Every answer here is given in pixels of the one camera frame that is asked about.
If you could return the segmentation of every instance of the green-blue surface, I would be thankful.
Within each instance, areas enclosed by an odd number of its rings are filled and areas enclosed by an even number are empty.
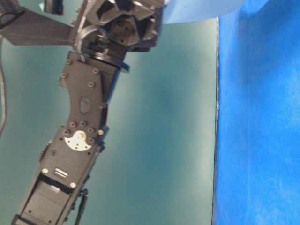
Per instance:
[[[39,11],[38,1],[20,2]],[[74,10],[66,8],[60,20],[69,23]],[[43,145],[67,120],[68,93],[57,82],[68,50],[4,42],[1,225],[10,224]],[[128,54],[126,62],[131,72],[120,75],[110,103],[106,150],[87,185],[82,224],[211,224],[216,20],[167,25],[157,48]]]

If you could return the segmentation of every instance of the screw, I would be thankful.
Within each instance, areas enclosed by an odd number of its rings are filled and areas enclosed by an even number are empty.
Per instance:
[[[98,130],[98,134],[99,135],[103,135],[104,134],[104,130]]]
[[[75,128],[77,126],[76,122],[70,122],[70,127]]]
[[[71,65],[71,64],[72,64],[72,60],[67,60],[67,61],[66,61],[66,64],[67,64],[67,65]]]
[[[69,135],[70,131],[68,129],[64,129],[64,135]]]
[[[48,169],[47,168],[42,169],[42,173],[48,173]]]
[[[90,138],[89,138],[89,143],[90,143],[90,144],[94,144],[94,143],[95,143],[95,139],[92,138],[92,137],[90,137]]]
[[[93,73],[94,74],[98,74],[99,73],[99,70],[97,68],[93,69]]]
[[[93,88],[93,87],[95,87],[95,85],[96,85],[96,84],[95,84],[94,82],[89,82],[89,83],[88,83],[88,87],[89,87],[89,88]]]
[[[52,156],[56,156],[56,155],[57,155],[57,151],[56,151],[56,150],[53,150],[53,151],[51,152],[51,155],[52,155]]]
[[[81,122],[80,122],[80,126],[81,126],[81,127],[85,127],[87,124],[88,124],[88,123],[85,122],[85,121],[81,121]]]
[[[153,34],[153,35],[155,35],[155,36],[157,36],[157,35],[158,35],[158,33],[157,33],[157,31],[156,31],[156,30],[153,30],[153,31],[152,31],[152,34]]]
[[[88,132],[89,132],[89,133],[94,133],[94,132],[95,132],[95,129],[90,127],[90,128],[88,129]]]
[[[66,73],[62,73],[62,74],[61,74],[61,77],[62,77],[62,78],[67,78],[68,75],[67,75]]]
[[[75,183],[70,183],[70,187],[71,187],[71,188],[75,188],[75,187],[76,187],[76,184],[75,184]]]
[[[77,138],[78,138],[79,140],[81,140],[81,139],[83,139],[83,135],[80,134],[80,135],[77,136]]]

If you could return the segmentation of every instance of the metal plate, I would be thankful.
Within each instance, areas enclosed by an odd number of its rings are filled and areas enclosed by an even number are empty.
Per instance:
[[[92,146],[86,143],[86,133],[82,130],[78,130],[74,133],[73,137],[65,137],[66,144],[75,151],[87,151]]]

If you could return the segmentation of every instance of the blue backdrop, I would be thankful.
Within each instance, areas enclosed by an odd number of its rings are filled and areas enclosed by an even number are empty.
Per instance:
[[[214,224],[300,223],[300,1],[220,19]]]
[[[236,10],[244,0],[170,0],[165,23],[182,23],[213,18]]]

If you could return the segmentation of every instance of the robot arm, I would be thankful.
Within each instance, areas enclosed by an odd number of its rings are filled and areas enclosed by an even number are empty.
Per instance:
[[[71,111],[42,152],[26,197],[12,225],[61,225],[87,201],[83,189],[89,173],[104,150],[108,131],[108,101],[127,52],[146,52],[157,45],[163,0],[84,0],[74,27],[20,7],[16,0],[0,3],[0,34],[15,45],[70,45],[59,85],[68,90]],[[45,9],[62,13],[61,0],[46,0]]]

